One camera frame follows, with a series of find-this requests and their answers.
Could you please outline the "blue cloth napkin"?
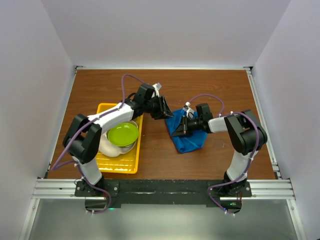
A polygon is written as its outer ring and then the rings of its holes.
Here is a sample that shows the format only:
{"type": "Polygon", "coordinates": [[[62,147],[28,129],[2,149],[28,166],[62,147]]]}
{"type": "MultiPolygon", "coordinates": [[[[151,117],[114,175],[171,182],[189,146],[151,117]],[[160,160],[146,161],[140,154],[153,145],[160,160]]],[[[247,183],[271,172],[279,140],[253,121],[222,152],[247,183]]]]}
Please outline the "blue cloth napkin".
{"type": "MultiPolygon", "coordinates": [[[[177,129],[182,116],[186,112],[181,108],[173,111],[174,116],[165,120],[169,136],[177,129]]],[[[180,154],[185,154],[201,149],[207,139],[208,134],[202,130],[195,130],[191,136],[171,137],[174,146],[180,154]]]]}

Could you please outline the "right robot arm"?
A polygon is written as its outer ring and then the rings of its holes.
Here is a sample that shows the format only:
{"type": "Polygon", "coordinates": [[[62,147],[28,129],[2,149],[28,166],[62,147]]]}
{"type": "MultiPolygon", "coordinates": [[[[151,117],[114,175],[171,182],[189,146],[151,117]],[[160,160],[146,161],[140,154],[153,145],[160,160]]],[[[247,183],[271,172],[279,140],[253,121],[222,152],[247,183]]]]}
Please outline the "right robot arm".
{"type": "Polygon", "coordinates": [[[187,138],[193,136],[195,131],[208,134],[228,132],[234,148],[231,164],[224,173],[222,183],[210,186],[209,192],[233,197],[245,187],[250,165],[268,141],[266,131],[251,110],[214,118],[207,103],[198,104],[195,108],[196,116],[183,114],[170,135],[187,138]]]}

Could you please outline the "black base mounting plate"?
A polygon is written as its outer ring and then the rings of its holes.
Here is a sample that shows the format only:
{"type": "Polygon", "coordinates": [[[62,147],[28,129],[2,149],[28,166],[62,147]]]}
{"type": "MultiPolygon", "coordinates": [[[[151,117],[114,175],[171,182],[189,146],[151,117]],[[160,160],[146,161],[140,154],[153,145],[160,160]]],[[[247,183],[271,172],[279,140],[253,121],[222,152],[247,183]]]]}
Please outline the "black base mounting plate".
{"type": "Polygon", "coordinates": [[[222,206],[238,213],[242,200],[252,197],[251,185],[244,180],[223,186],[223,180],[156,180],[156,179],[105,179],[105,194],[91,188],[84,180],[76,183],[74,195],[85,198],[87,210],[123,205],[204,205],[222,206]]]}

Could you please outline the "yellow plastic tray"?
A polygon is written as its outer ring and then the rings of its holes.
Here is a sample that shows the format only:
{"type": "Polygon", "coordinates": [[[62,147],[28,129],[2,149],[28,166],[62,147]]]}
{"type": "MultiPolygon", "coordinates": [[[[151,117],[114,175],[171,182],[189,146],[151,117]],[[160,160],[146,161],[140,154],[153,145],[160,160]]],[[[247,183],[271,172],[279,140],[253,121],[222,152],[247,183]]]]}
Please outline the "yellow plastic tray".
{"type": "Polygon", "coordinates": [[[96,155],[97,166],[102,173],[135,174],[138,171],[140,145],[142,137],[143,116],[139,116],[130,122],[139,130],[139,136],[135,147],[126,154],[117,157],[109,157],[100,151],[96,155]]]}

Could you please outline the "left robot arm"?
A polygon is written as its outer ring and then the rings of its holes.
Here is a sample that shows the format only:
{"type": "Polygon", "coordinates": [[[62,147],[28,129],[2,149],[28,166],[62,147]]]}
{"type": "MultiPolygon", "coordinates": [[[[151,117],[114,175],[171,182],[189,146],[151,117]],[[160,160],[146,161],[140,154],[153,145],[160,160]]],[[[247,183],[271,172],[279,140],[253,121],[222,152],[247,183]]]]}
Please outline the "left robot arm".
{"type": "Polygon", "coordinates": [[[92,196],[101,193],[106,196],[104,177],[99,171],[96,155],[100,146],[100,139],[111,128],[128,121],[132,121],[144,113],[148,113],[155,120],[168,119],[173,116],[164,95],[159,93],[161,84],[139,86],[133,99],[129,97],[116,106],[100,114],[74,117],[63,140],[63,157],[69,153],[77,163],[77,167],[86,183],[86,191],[92,196]]]}

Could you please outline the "aluminium frame rail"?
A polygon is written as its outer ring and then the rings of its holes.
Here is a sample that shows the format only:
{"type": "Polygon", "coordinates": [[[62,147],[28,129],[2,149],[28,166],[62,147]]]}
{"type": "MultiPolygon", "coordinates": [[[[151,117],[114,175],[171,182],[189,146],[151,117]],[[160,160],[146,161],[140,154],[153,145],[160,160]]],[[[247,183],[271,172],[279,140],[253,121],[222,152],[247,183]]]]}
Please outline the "aluminium frame rail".
{"type": "MultiPolygon", "coordinates": [[[[225,111],[253,109],[260,114],[249,67],[239,69],[89,69],[77,70],[61,133],[71,115],[88,113],[100,102],[120,96],[118,79],[131,74],[148,83],[159,82],[171,109],[185,101],[201,101],[199,94],[211,94],[211,109],[225,111]]],[[[224,133],[208,138],[202,150],[179,155],[162,121],[144,117],[142,153],[136,174],[128,179],[213,179],[229,165],[231,143],[224,133]]],[[[22,229],[22,240],[298,240],[304,239],[294,193],[284,180],[273,149],[263,148],[249,169],[249,178],[263,184],[252,199],[243,201],[236,216],[203,205],[124,205],[104,213],[90,214],[84,200],[76,198],[71,166],[36,182],[34,195],[22,229]]]]}

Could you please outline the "beige flower-shaped plate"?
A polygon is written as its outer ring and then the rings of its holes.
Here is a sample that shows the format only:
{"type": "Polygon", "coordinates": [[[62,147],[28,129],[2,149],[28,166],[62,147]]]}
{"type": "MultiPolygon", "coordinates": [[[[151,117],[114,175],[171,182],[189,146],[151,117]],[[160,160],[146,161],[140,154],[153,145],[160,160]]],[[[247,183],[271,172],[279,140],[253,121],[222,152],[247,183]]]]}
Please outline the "beige flower-shaped plate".
{"type": "Polygon", "coordinates": [[[118,157],[131,151],[137,143],[137,140],[128,146],[116,146],[111,143],[107,137],[107,132],[103,133],[100,137],[98,150],[107,157],[118,157]]]}

